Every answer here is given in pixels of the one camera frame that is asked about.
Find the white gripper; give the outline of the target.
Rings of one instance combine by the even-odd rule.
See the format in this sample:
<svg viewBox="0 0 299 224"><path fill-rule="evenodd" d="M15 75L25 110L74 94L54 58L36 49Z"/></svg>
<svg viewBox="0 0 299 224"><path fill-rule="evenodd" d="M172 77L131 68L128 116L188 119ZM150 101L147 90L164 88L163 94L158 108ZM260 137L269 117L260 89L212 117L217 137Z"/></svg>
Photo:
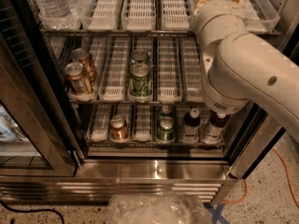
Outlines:
<svg viewBox="0 0 299 224"><path fill-rule="evenodd" d="M193 0L194 33L200 45L201 59L214 60L218 49L226 63L236 63L234 42L249 32L245 23L244 0Z"/></svg>

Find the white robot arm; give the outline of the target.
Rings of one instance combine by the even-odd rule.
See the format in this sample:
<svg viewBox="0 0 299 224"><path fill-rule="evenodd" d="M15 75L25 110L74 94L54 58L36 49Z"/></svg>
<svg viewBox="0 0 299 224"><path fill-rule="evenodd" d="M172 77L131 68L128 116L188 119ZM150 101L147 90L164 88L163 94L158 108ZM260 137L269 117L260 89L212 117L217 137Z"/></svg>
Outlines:
<svg viewBox="0 0 299 224"><path fill-rule="evenodd" d="M205 103L231 115L252 101L299 140L299 67L247 30L243 7L234 0L194 0L193 29Z"/></svg>

